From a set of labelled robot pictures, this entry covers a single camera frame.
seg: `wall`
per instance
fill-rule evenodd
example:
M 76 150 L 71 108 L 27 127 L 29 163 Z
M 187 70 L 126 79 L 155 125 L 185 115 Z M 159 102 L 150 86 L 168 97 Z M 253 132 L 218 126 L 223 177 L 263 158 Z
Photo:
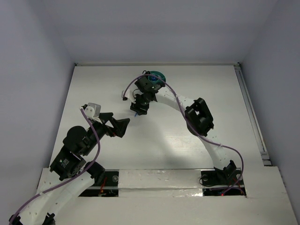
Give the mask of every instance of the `wall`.
M 300 1 L 280 0 L 242 63 L 268 152 L 300 221 Z
M 75 62 L 212 63 L 241 61 L 276 1 L 44 3 Z
M 0 0 L 0 224 L 49 165 L 74 63 L 39 0 Z

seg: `white table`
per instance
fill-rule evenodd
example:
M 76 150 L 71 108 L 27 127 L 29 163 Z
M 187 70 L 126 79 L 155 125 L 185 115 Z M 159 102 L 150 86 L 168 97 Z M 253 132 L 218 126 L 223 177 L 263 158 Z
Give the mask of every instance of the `white table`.
M 244 157 L 243 177 L 248 198 L 174 198 L 168 194 L 159 195 L 158 189 L 152 189 L 151 193 L 146 189 L 143 193 L 132 190 L 116 198 L 78 198 L 58 217 L 57 224 L 296 225 L 278 169 L 263 166 L 233 66 L 75 67 L 51 162 L 72 126 L 87 128 L 78 108 L 94 102 L 102 106 L 101 112 L 113 112 L 116 119 L 131 119 L 123 138 L 105 136 L 101 140 L 97 160 L 106 169 L 120 169 L 120 174 L 129 174 L 123 183 L 140 179 L 137 171 L 141 177 L 147 177 L 149 171 L 144 169 L 167 172 L 166 169 L 212 168 L 207 151 L 189 133 L 179 112 L 153 102 L 148 115 L 135 117 L 129 110 L 130 102 L 122 101 L 121 91 L 143 70 L 162 72 L 181 95 L 205 99 L 214 117 L 219 140 L 238 149 Z M 94 158 L 95 151 L 86 157 L 87 161 Z M 236 153 L 228 150 L 228 155 L 240 166 Z M 181 176 L 180 171 L 172 170 L 177 179 Z M 147 180 L 145 183 L 143 187 L 147 188 L 149 183 Z M 165 187 L 165 183 L 161 185 L 155 188 Z M 193 188 L 201 188 L 196 179 Z

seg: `gray wall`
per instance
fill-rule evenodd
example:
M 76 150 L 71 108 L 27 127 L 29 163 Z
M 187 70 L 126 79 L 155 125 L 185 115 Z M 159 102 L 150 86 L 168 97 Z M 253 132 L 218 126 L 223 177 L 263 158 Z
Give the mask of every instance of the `gray wall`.
M 44 0 L 76 62 L 237 62 L 277 0 Z
M 49 165 L 74 63 L 39 0 L 0 0 L 0 224 Z
M 268 152 L 300 222 L 300 1 L 280 0 L 242 63 Z

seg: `purple cable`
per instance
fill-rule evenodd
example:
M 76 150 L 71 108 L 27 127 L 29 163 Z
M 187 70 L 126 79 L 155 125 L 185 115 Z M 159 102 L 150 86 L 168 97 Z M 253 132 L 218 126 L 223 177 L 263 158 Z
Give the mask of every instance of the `purple cable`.
M 174 90 L 169 84 L 167 84 L 163 79 L 161 79 L 160 77 L 155 76 L 155 75 L 153 75 L 153 74 L 143 74 L 143 75 L 139 75 L 139 76 L 136 77 L 132 82 L 130 82 L 130 84 L 127 86 L 127 88 L 126 88 L 125 91 L 124 91 L 123 97 L 125 96 L 125 93 L 126 93 L 127 90 L 129 89 L 129 87 L 133 84 L 133 82 L 136 81 L 136 80 L 138 80 L 139 78 L 141 78 L 141 77 L 143 77 L 143 76 L 153 76 L 153 77 L 159 79 L 162 83 L 165 84 L 165 86 L 167 86 L 167 87 L 170 89 L 170 91 L 173 93 L 173 95 L 174 95 L 175 98 L 176 98 L 176 101 L 177 101 L 178 106 L 179 106 L 179 110 L 180 110 L 180 112 L 181 112 L 181 114 L 182 114 L 184 120 L 187 122 L 187 125 L 192 129 L 192 131 L 193 131 L 195 134 L 197 134 L 197 137 L 199 137 L 200 139 L 204 140 L 205 142 L 207 142 L 207 143 L 209 143 L 209 144 L 213 144 L 213 145 L 216 145 L 216 146 L 222 146 L 222 147 L 224 147 L 224 148 L 233 150 L 233 151 L 235 151 L 235 152 L 239 155 L 239 157 L 240 157 L 240 159 L 241 159 L 241 163 L 242 163 L 240 176 L 239 176 L 239 178 L 236 180 L 236 182 L 235 182 L 232 186 L 230 186 L 230 187 L 228 187 L 226 190 L 224 190 L 224 191 L 221 193 L 221 195 L 222 195 L 222 194 L 225 194 L 227 191 L 229 191 L 229 190 L 232 189 L 235 185 L 237 185 L 238 182 L 241 180 L 242 175 L 243 175 L 243 173 L 244 173 L 244 159 L 243 159 L 242 155 L 240 154 L 240 152 L 237 151 L 236 149 L 232 148 L 232 147 L 229 147 L 229 146 L 226 146 L 226 145 L 222 145 L 222 144 L 218 144 L 218 143 L 212 142 L 212 141 L 206 139 L 205 137 L 201 136 L 200 134 L 198 134 L 198 132 L 193 128 L 192 124 L 191 124 L 191 123 L 187 120 L 187 118 L 185 117 L 185 114 L 184 114 L 184 112 L 183 112 L 182 106 L 181 106 L 181 104 L 180 104 L 180 101 L 179 101 L 179 99 L 178 99 L 178 97 L 177 97 L 177 94 L 176 94 L 175 90 Z
M 97 144 L 98 144 L 98 150 L 97 150 L 96 156 L 95 156 L 94 159 L 91 161 L 91 163 L 90 163 L 84 170 L 82 170 L 79 174 L 77 174 L 76 176 L 72 177 L 71 179 L 69 179 L 69 180 L 67 180 L 67 181 L 65 181 L 65 182 L 62 182 L 61 184 L 58 184 L 58 185 L 56 185 L 56 186 L 54 186 L 54 187 L 51 187 L 51 188 L 49 188 L 49 189 L 43 191 L 43 192 L 42 192 L 43 194 L 46 194 L 46 193 L 48 193 L 48 192 L 50 192 L 50 191 L 53 191 L 53 190 L 55 190 L 55 189 L 58 189 L 58 188 L 60 188 L 61 186 L 64 186 L 64 185 L 70 183 L 71 181 L 75 180 L 75 179 L 78 178 L 79 176 L 81 176 L 84 172 L 86 172 L 86 171 L 87 171 L 87 170 L 95 163 L 96 159 L 98 158 L 98 156 L 99 156 L 99 154 L 100 154 L 100 140 L 99 140 L 99 137 L 98 137 L 98 135 L 97 135 L 97 132 L 96 132 L 94 126 L 92 125 L 91 121 L 90 121 L 90 120 L 88 119 L 88 117 L 85 115 L 84 110 L 81 108 L 80 111 L 81 111 L 83 117 L 85 118 L 85 120 L 86 120 L 87 123 L 89 124 L 90 128 L 92 129 L 92 131 L 93 131 L 93 133 L 94 133 L 94 135 L 95 135 L 95 137 L 96 137 Z M 33 196 L 31 199 L 29 199 L 27 202 L 25 202 L 25 203 L 17 210 L 17 212 L 15 212 L 15 214 L 13 215 L 13 217 L 10 219 L 9 225 L 12 224 L 12 222 L 14 221 L 14 219 L 19 215 L 19 213 L 21 212 L 21 210 L 24 209 L 26 205 L 28 205 L 30 202 L 32 202 L 33 200 L 35 200 L 35 199 L 36 199 L 37 197 L 39 197 L 39 196 L 41 196 L 41 194 L 36 194 L 36 195 Z

